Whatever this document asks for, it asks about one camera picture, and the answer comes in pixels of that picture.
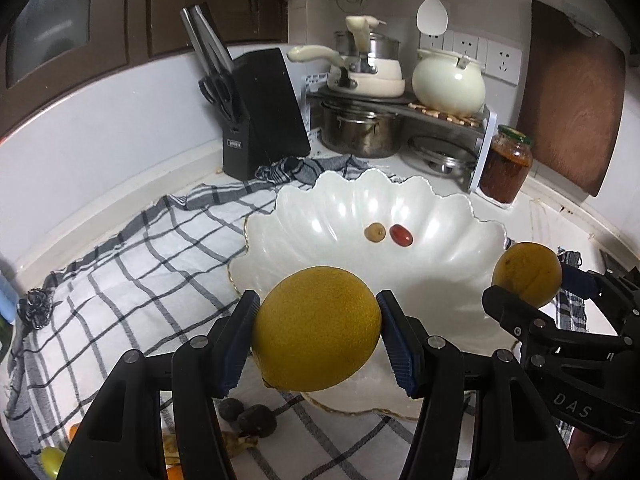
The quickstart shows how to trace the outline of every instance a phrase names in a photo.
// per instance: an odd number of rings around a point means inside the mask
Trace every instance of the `wooden cutting board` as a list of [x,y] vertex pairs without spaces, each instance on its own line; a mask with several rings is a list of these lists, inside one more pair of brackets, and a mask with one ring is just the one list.
[[596,196],[616,144],[624,95],[622,51],[533,0],[517,129],[534,139],[534,158]]

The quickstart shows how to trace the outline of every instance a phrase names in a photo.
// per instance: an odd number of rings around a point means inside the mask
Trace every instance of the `lemon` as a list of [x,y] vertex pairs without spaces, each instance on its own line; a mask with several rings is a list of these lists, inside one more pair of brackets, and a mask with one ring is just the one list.
[[521,242],[504,251],[492,277],[492,285],[517,294],[537,308],[554,298],[561,282],[558,256],[548,247],[533,242]]
[[280,390],[324,390],[369,359],[382,315],[350,272],[310,267],[282,280],[255,319],[252,347],[262,378]]

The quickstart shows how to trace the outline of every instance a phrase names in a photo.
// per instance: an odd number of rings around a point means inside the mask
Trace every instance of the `black knife block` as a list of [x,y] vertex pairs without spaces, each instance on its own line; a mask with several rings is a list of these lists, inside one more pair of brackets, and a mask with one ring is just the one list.
[[234,60],[231,77],[242,113],[237,122],[218,114],[223,171],[249,180],[259,166],[307,156],[311,147],[280,49],[242,54]]

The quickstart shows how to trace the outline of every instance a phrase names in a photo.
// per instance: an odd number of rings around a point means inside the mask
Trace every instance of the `wall socket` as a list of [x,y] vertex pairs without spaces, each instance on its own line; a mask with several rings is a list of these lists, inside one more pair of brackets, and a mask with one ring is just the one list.
[[489,40],[486,51],[487,75],[517,85],[520,81],[521,64],[521,50]]
[[433,34],[421,34],[420,48],[439,48],[442,50],[443,40],[443,34],[438,34],[437,36],[434,36]]
[[478,37],[454,31],[453,51],[475,59],[478,56]]

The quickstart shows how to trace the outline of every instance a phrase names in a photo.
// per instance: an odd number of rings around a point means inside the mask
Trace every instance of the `white rice paddle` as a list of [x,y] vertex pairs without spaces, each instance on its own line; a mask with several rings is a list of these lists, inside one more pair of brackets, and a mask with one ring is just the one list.
[[447,30],[447,9],[440,0],[424,0],[415,21],[421,33],[439,36]]

